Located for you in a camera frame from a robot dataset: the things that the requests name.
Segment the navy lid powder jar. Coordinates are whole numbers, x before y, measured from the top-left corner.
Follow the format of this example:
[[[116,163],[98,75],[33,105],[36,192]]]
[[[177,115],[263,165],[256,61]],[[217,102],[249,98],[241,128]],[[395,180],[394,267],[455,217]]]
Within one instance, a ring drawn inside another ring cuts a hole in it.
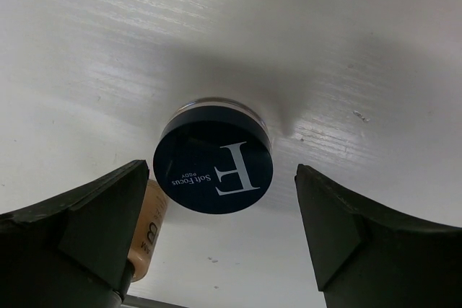
[[[231,214],[258,202],[274,175],[263,119],[221,97],[193,100],[165,126],[154,151],[154,176],[167,196],[203,214]]]

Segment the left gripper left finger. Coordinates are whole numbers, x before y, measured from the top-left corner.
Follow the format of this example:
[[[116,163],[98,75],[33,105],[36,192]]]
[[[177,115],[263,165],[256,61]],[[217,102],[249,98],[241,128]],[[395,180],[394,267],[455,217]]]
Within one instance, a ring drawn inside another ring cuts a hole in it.
[[[1,215],[2,307],[120,307],[148,180],[144,160]]]

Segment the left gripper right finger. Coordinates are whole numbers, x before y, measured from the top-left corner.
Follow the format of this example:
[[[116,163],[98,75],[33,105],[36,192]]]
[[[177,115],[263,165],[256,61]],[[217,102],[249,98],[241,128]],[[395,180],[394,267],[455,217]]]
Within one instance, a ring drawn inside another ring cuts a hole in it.
[[[349,190],[307,165],[297,199],[328,307],[459,307],[461,229]]]

